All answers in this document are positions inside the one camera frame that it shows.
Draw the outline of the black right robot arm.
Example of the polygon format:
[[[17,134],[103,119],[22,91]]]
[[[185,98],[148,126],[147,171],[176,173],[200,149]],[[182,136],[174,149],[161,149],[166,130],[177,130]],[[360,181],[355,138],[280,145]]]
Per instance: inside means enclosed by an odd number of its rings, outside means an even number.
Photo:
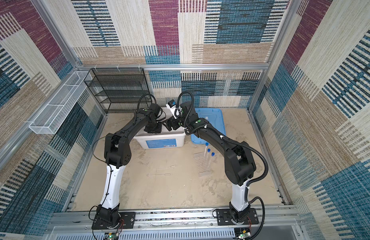
[[[250,220],[251,204],[260,201],[262,211],[265,203],[261,197],[248,199],[250,185],[263,180],[269,173],[266,158],[246,142],[237,142],[218,131],[208,120],[199,117],[194,108],[194,96],[189,102],[181,103],[185,92],[177,100],[170,100],[166,107],[172,117],[166,123],[168,131],[183,127],[186,135],[195,135],[213,146],[224,157],[225,174],[232,183],[232,198],[229,203],[230,220],[235,225]]]

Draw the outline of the white plastic storage bin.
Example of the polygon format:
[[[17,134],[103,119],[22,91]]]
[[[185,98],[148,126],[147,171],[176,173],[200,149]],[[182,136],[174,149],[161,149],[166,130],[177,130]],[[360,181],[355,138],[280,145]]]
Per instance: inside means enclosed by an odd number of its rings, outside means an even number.
[[[166,127],[162,127],[160,134],[148,134],[142,128],[135,136],[136,140],[143,149],[161,149],[161,148],[177,148],[184,145],[185,130],[179,127],[177,130],[168,131]]]

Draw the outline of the aluminium mounting rail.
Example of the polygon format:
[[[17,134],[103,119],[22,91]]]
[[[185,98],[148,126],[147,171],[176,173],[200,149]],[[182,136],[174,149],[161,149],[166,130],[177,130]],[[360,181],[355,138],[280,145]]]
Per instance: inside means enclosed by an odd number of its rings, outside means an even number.
[[[240,235],[258,240],[307,240],[295,206],[259,205],[243,225],[229,223],[222,207],[125,210],[123,228],[92,230],[89,212],[53,215],[44,240],[237,240]]]

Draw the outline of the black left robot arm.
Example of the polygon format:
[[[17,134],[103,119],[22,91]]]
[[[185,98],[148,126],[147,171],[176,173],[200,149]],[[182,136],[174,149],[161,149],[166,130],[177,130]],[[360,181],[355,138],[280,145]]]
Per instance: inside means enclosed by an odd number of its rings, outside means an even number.
[[[132,158],[130,142],[144,127],[156,129],[161,107],[152,94],[140,97],[134,117],[123,128],[105,136],[104,158],[107,178],[104,194],[92,219],[92,230],[112,230],[122,226],[119,214],[120,187],[126,165]]]

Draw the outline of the clear plastic pipette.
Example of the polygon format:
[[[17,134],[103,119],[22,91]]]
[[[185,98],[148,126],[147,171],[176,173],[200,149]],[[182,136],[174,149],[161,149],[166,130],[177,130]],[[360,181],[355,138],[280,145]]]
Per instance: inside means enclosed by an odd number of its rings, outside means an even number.
[[[166,170],[166,169],[171,169],[171,168],[175,168],[176,165],[171,165],[169,167],[164,167],[164,168],[157,168],[156,171],[160,171],[160,170]]]

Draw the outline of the blue capped test tube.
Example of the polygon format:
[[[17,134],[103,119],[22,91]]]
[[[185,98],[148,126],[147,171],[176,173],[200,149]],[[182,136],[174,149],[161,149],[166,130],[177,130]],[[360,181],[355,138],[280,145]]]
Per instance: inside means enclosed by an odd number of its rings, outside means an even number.
[[[204,161],[206,161],[206,160],[207,160],[209,152],[210,152],[210,149],[209,149],[209,143],[208,143],[208,142],[206,142],[206,143],[205,143],[205,152],[204,152]]]
[[[212,159],[213,159],[214,155],[215,155],[215,153],[214,153],[214,152],[212,152],[212,153],[208,156],[208,169],[209,169],[209,170],[211,169],[210,165],[211,165],[211,162],[212,162]]]
[[[209,164],[210,156],[211,156],[211,149],[207,149],[207,155],[206,155],[206,158],[205,158],[205,163],[206,164]]]

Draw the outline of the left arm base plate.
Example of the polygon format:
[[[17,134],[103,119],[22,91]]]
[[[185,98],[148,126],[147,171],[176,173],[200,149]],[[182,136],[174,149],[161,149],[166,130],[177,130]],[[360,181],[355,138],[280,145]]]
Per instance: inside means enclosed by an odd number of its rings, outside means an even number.
[[[132,229],[135,223],[135,216],[135,212],[96,214],[92,224],[92,230]]]

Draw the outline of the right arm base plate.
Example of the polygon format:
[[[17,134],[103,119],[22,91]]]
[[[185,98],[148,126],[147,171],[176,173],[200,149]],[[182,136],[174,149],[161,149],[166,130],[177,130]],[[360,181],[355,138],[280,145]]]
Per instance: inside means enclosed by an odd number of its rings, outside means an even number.
[[[257,225],[260,223],[254,208],[246,208],[241,212],[233,209],[215,209],[212,215],[217,219],[219,226],[230,225]]]

